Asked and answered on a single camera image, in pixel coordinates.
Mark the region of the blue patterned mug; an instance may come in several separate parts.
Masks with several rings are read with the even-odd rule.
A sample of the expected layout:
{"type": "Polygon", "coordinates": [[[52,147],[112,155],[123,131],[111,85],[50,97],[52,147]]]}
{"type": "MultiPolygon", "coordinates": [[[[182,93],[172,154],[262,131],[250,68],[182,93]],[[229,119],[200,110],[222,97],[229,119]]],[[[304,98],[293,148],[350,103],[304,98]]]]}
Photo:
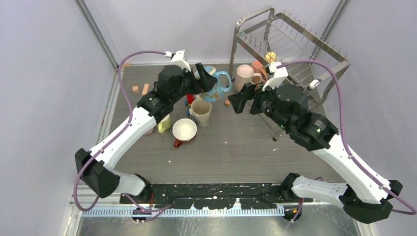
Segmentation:
{"type": "Polygon", "coordinates": [[[199,96],[196,96],[196,100],[202,100],[208,103],[216,102],[223,97],[225,92],[228,92],[232,89],[231,77],[226,71],[217,71],[213,66],[205,66],[204,69],[209,75],[215,77],[217,82],[209,92],[202,92],[199,94],[199,96]],[[220,77],[222,75],[227,78],[228,85],[226,87],[221,85],[220,77]]]}

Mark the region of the pink cup rack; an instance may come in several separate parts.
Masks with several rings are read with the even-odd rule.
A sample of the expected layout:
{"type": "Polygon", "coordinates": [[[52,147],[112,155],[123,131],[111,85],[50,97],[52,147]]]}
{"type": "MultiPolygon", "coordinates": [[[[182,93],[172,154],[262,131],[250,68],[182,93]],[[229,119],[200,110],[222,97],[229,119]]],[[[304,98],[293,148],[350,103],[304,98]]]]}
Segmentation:
{"type": "Polygon", "coordinates": [[[238,91],[242,89],[245,83],[249,83],[252,81],[254,73],[254,69],[251,65],[242,64],[237,67],[235,76],[235,86],[238,91]]]}

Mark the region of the cream floral mug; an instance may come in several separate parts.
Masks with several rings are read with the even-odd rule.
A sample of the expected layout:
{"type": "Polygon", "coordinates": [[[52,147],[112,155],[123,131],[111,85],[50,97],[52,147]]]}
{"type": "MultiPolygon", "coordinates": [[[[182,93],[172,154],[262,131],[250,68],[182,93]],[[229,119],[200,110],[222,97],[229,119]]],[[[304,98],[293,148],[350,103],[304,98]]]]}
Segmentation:
{"type": "Polygon", "coordinates": [[[190,114],[193,116],[197,124],[201,128],[206,128],[209,125],[209,118],[211,116],[212,105],[205,102],[201,98],[195,99],[190,107],[190,114]]]}

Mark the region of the dark red cup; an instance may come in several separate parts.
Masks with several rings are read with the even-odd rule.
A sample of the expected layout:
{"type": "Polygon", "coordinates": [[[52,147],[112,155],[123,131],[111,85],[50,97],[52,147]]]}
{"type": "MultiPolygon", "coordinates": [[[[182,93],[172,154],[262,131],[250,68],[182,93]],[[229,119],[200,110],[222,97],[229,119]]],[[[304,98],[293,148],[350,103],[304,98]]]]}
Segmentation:
{"type": "Polygon", "coordinates": [[[182,144],[188,143],[196,137],[197,125],[191,119],[182,118],[174,123],[172,133],[176,139],[173,147],[179,148],[182,144]]]}

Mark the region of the pale yellow mug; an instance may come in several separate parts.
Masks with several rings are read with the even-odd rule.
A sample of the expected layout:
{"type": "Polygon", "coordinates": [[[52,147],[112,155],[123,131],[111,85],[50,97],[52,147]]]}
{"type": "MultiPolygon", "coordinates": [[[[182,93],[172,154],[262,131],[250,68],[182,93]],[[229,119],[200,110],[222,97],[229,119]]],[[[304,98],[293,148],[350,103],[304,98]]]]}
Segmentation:
{"type": "Polygon", "coordinates": [[[157,125],[159,134],[163,134],[166,130],[172,126],[172,117],[170,114],[166,115],[157,125]]]}

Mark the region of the pink faceted mug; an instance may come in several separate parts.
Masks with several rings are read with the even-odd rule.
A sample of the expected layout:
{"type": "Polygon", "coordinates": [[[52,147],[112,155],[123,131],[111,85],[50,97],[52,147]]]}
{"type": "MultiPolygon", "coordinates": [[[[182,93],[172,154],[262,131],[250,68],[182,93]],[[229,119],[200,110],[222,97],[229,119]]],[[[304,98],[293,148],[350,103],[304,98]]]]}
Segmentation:
{"type": "Polygon", "coordinates": [[[154,128],[149,129],[144,135],[150,135],[154,131],[154,128]]]}

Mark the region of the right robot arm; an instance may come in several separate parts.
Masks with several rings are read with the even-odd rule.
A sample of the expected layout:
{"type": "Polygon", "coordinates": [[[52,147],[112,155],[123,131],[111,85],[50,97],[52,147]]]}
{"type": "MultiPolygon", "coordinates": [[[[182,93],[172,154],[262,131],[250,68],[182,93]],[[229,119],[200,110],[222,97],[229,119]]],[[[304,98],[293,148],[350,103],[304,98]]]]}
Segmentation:
{"type": "Polygon", "coordinates": [[[250,114],[270,118],[296,144],[324,160],[344,179],[343,183],[329,183],[290,173],[281,183],[284,200],[310,198],[330,203],[366,224],[389,217],[393,211],[389,191],[399,194],[402,184],[381,177],[353,152],[347,153],[337,127],[325,116],[309,111],[303,88],[281,85],[272,89],[246,83],[228,100],[237,114],[252,101],[250,114]]]}

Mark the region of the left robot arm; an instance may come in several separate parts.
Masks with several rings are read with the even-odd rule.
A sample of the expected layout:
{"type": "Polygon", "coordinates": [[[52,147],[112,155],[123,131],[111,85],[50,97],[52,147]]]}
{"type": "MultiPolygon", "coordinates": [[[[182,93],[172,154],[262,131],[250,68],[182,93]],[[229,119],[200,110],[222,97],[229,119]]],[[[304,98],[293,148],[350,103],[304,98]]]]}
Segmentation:
{"type": "Polygon", "coordinates": [[[217,79],[196,64],[199,77],[177,65],[167,65],[158,74],[154,88],[142,96],[132,114],[101,143],[90,150],[83,148],[75,153],[80,179],[100,198],[114,192],[132,195],[138,203],[146,203],[151,191],[138,175],[114,171],[121,157],[146,132],[169,115],[174,105],[188,94],[210,91],[217,79]]]}

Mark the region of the red duplo block tower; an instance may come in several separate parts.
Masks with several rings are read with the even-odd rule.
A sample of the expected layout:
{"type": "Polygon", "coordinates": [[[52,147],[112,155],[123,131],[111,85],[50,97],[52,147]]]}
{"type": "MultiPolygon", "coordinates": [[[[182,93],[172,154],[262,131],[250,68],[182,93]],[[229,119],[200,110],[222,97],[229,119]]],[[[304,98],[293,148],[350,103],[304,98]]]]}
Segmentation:
{"type": "Polygon", "coordinates": [[[195,100],[195,95],[187,94],[186,95],[186,105],[191,106],[192,102],[195,100]]]}

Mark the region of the small salmon cup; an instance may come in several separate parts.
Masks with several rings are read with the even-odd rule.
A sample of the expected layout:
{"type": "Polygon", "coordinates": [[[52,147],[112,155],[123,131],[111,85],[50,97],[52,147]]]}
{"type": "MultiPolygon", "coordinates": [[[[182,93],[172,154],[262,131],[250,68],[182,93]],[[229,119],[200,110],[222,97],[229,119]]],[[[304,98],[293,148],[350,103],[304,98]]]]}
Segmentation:
{"type": "Polygon", "coordinates": [[[268,79],[268,74],[266,73],[263,64],[256,60],[251,64],[251,66],[254,69],[254,72],[260,73],[262,75],[262,82],[266,82],[268,79]]]}

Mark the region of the small yellow cup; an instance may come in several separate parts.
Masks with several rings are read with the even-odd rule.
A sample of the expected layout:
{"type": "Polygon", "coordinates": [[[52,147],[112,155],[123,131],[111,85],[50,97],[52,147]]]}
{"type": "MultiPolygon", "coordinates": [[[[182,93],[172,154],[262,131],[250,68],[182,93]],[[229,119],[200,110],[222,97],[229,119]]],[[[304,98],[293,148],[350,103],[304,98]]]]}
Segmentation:
{"type": "Polygon", "coordinates": [[[277,54],[274,52],[268,52],[265,54],[264,59],[268,63],[276,62],[277,61],[277,54]]]}

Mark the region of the tan wooden block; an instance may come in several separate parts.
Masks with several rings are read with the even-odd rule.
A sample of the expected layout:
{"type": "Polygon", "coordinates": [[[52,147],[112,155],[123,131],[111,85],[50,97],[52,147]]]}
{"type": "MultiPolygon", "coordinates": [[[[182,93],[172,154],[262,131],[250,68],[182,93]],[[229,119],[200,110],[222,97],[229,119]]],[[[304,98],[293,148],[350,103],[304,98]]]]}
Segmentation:
{"type": "Polygon", "coordinates": [[[149,88],[150,88],[150,84],[144,84],[143,85],[143,90],[142,90],[142,95],[146,95],[149,92],[149,88]]]}

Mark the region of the small tan wooden cube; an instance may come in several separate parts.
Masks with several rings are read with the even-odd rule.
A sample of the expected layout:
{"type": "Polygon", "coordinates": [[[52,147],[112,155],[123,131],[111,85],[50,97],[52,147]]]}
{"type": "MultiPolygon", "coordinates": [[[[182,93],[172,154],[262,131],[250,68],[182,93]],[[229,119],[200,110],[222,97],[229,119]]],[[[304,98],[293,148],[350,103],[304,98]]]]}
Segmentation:
{"type": "Polygon", "coordinates": [[[133,92],[134,94],[139,94],[139,93],[140,93],[140,88],[139,88],[139,86],[133,86],[133,87],[132,87],[132,92],[133,92]]]}

